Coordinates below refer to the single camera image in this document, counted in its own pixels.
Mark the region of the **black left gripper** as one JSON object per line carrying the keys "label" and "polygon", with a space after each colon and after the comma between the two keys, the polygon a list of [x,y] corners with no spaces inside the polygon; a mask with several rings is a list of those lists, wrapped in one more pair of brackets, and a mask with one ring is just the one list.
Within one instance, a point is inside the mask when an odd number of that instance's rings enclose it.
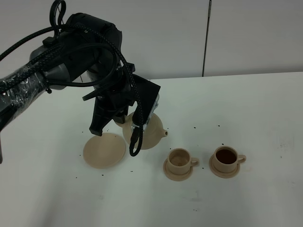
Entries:
{"label": "black left gripper", "polygon": [[116,70],[109,78],[103,70],[92,70],[91,81],[103,80],[94,86],[91,93],[95,98],[92,122],[89,130],[92,134],[102,136],[103,128],[114,120],[124,124],[128,116],[128,107],[135,101],[129,75],[124,70]]}

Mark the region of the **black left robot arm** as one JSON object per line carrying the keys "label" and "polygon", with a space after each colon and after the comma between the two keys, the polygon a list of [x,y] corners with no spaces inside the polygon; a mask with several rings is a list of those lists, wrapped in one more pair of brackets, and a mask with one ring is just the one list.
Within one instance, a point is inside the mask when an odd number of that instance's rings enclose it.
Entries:
{"label": "black left robot arm", "polygon": [[141,100],[134,66],[121,53],[122,32],[113,23],[83,13],[71,15],[65,24],[51,24],[1,55],[5,58],[27,41],[54,32],[32,51],[26,65],[0,81],[0,127],[4,129],[43,92],[93,87],[94,91],[84,96],[95,100],[89,130],[101,136],[111,120],[123,123],[129,106]]}

